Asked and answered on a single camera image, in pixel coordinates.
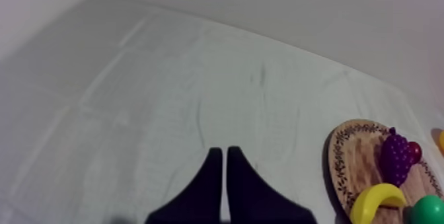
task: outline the green ball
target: green ball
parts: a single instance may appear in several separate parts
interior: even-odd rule
[[[412,224],[443,224],[444,202],[437,196],[424,196],[412,209]]]

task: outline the white bed sheet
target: white bed sheet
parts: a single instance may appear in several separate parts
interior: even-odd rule
[[[83,3],[2,61],[0,92],[0,223],[143,223],[208,148],[230,145],[333,223],[322,146],[353,118],[421,143],[444,182],[430,135],[444,127],[438,109],[324,57],[157,7]]]

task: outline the wooden tray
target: wooden tray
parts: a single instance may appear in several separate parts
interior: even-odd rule
[[[350,216],[359,193],[383,182],[377,161],[381,144],[388,135],[386,126],[370,120],[350,120],[332,132],[328,144],[328,168],[334,190],[347,216]],[[443,191],[424,159],[410,169],[407,181],[400,189],[408,206],[413,206],[428,194],[443,198]],[[373,224],[385,223],[403,224],[403,209],[380,207]]]

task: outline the purple grapes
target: purple grapes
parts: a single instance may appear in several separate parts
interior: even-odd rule
[[[390,135],[381,147],[379,166],[385,182],[401,186],[406,179],[414,158],[410,154],[407,139],[396,134],[395,128],[390,129]]]

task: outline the decorative leaf border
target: decorative leaf border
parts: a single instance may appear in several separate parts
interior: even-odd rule
[[[439,185],[438,185],[438,181],[436,180],[435,175],[434,175],[434,174],[432,173],[432,171],[430,170],[429,165],[427,164],[427,162],[425,162],[424,160],[421,160],[418,164],[423,166],[423,168],[424,168],[424,170],[425,170],[425,173],[429,176],[429,178],[430,178],[430,184],[435,188],[436,195],[437,195],[439,198],[442,198],[442,197],[443,197],[443,191],[442,191],[442,189],[439,187]]]
[[[336,176],[338,177],[337,185],[334,187],[342,192],[342,195],[346,197],[346,206],[344,208],[349,211],[353,204],[356,201],[356,198],[358,197],[359,193],[353,193],[350,192],[350,189],[347,188],[346,182],[348,181],[345,169],[346,164],[344,161],[344,143],[350,138],[351,135],[354,135],[356,132],[367,132],[367,133],[376,133],[379,132],[382,135],[388,135],[389,130],[386,127],[382,127],[378,124],[351,124],[345,129],[342,129],[340,131],[337,131],[335,134],[336,143],[333,147],[333,153],[334,153],[334,170],[336,173]],[[432,173],[432,171],[429,169],[428,164],[421,160],[419,162],[420,165],[424,167],[425,173],[430,178],[431,185],[435,188],[436,194],[442,198],[443,197],[443,191],[439,187],[438,182],[436,180],[435,175]]]

